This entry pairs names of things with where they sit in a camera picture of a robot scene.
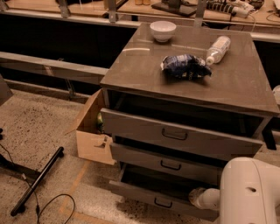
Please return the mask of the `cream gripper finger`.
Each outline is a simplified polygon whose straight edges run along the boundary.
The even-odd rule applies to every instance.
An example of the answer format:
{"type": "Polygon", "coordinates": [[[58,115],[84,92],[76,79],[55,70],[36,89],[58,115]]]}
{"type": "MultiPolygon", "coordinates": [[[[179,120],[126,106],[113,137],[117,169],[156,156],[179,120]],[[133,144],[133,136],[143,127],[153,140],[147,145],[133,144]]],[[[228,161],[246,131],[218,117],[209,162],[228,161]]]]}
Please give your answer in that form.
{"type": "Polygon", "coordinates": [[[189,193],[189,197],[190,197],[190,198],[197,198],[197,197],[199,197],[205,190],[206,190],[206,188],[203,188],[203,187],[195,188],[195,189],[191,190],[191,192],[189,193]]]}
{"type": "Polygon", "coordinates": [[[189,199],[190,202],[197,208],[202,208],[199,201],[197,199],[189,199]]]}

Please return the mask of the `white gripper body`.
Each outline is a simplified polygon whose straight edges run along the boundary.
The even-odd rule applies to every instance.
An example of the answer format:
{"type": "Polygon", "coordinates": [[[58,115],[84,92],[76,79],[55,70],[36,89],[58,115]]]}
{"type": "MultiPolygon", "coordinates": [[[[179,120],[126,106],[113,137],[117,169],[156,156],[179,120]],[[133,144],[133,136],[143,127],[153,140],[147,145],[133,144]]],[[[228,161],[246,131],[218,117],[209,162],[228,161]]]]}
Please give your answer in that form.
{"type": "Polygon", "coordinates": [[[218,210],[220,208],[220,191],[215,188],[202,189],[198,202],[201,209],[218,210]]]}

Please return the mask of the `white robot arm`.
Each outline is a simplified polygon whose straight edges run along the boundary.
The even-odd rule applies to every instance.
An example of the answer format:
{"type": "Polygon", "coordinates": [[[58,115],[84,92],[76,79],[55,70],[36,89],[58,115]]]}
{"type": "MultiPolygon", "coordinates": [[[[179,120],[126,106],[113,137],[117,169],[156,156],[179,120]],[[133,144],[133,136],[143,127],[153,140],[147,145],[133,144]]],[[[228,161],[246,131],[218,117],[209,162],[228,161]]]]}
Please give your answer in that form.
{"type": "Polygon", "coordinates": [[[198,209],[218,211],[219,224],[277,224],[279,178],[278,166],[237,157],[224,167],[220,189],[198,187],[189,200],[198,209]]]}

